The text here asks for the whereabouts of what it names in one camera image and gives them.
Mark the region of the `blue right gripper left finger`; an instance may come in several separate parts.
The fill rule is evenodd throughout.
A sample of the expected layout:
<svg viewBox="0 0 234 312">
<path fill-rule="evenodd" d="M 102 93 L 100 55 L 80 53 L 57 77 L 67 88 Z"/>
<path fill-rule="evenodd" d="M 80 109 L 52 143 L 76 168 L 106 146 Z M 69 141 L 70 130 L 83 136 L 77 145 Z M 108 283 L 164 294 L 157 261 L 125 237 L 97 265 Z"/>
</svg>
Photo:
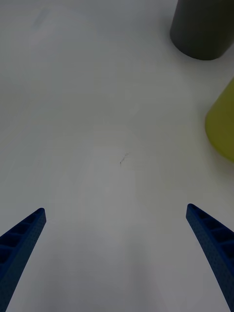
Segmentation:
<svg viewBox="0 0 234 312">
<path fill-rule="evenodd" d="M 39 208 L 0 237 L 0 311 L 7 310 L 45 224 Z"/>
</svg>

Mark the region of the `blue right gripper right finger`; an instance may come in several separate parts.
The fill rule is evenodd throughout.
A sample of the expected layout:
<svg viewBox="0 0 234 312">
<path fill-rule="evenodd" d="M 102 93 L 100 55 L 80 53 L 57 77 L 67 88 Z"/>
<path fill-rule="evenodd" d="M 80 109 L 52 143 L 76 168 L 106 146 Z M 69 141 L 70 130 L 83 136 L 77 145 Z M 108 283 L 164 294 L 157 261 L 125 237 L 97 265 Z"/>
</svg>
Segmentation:
<svg viewBox="0 0 234 312">
<path fill-rule="evenodd" d="M 234 232 L 194 204 L 188 204 L 186 219 L 234 311 Z"/>
</svg>

